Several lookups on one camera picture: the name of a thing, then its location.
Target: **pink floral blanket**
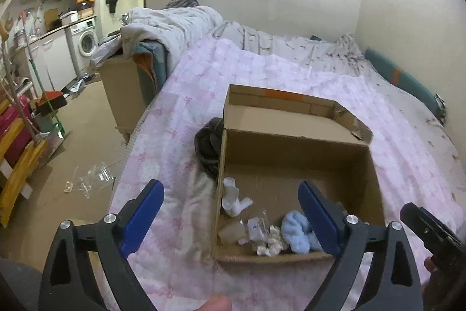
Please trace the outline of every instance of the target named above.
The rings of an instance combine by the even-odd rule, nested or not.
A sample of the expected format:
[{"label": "pink floral blanket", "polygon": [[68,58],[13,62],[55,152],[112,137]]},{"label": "pink floral blanket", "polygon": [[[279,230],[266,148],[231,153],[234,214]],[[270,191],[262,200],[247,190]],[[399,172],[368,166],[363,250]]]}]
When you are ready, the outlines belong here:
[{"label": "pink floral blanket", "polygon": [[[230,40],[204,37],[182,53],[162,91],[148,107],[116,190],[111,212],[135,198],[157,178],[165,201],[129,263],[160,310],[192,311],[211,295],[232,298],[234,310],[302,311],[332,261],[283,265],[218,264],[209,259],[215,184],[202,172],[194,152],[196,132],[222,116],[230,83],[275,88],[334,99],[374,133],[376,164],[387,222],[399,219],[404,203],[426,207],[453,230],[462,212],[416,132],[364,77],[313,72],[278,56],[241,51]],[[421,280],[428,252],[407,230]],[[369,267],[366,254],[344,308],[356,304]],[[117,309],[108,286],[104,297]]]}]

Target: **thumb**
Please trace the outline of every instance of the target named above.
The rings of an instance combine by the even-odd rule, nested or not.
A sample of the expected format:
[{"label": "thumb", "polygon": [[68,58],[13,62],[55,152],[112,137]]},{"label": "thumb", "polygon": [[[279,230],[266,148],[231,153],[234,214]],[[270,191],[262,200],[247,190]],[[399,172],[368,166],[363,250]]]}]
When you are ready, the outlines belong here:
[{"label": "thumb", "polygon": [[232,301],[227,296],[214,295],[197,311],[232,311]]}]

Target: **open cardboard box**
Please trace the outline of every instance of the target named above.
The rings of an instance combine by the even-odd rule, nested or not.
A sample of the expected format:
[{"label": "open cardboard box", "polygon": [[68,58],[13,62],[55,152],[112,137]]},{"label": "open cardboard box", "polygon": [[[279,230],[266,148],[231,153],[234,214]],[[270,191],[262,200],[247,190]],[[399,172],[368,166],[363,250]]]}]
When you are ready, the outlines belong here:
[{"label": "open cardboard box", "polygon": [[[230,85],[224,107],[212,256],[218,261],[286,262],[329,257],[322,252],[258,256],[251,243],[222,245],[218,232],[265,209],[280,227],[284,215],[302,213],[298,186],[311,180],[348,213],[384,225],[382,199],[369,151],[371,131],[335,101],[278,90]],[[223,178],[233,177],[239,198],[254,203],[237,218],[221,208]]]}]

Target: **blue gripper pad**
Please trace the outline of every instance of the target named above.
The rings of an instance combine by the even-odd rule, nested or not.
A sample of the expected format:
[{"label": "blue gripper pad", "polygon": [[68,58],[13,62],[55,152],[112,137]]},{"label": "blue gripper pad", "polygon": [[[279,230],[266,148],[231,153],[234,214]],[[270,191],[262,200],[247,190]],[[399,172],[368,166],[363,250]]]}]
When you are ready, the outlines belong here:
[{"label": "blue gripper pad", "polygon": [[123,241],[120,252],[127,258],[137,252],[147,231],[151,227],[157,212],[164,202],[164,185],[158,180],[151,180],[136,199],[128,201],[122,208]]},{"label": "blue gripper pad", "polygon": [[337,206],[327,201],[317,187],[309,180],[300,183],[298,200],[323,251],[337,258],[342,250],[343,242],[341,241],[341,235],[344,232],[342,231],[344,225],[337,225],[335,220],[340,222],[343,219],[343,213],[337,211],[335,209]]}]

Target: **kitchen cabinet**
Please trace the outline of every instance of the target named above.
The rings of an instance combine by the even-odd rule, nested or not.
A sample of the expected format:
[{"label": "kitchen cabinet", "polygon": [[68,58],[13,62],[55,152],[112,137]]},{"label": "kitchen cabinet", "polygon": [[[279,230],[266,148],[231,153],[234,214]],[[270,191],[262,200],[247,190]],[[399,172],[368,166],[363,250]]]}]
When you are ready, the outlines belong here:
[{"label": "kitchen cabinet", "polygon": [[[33,42],[31,54],[46,91],[61,90],[76,78],[64,29]],[[27,48],[20,49],[13,57],[13,61],[18,67],[19,75],[30,78],[37,95],[41,96],[42,90],[29,62]]]}]

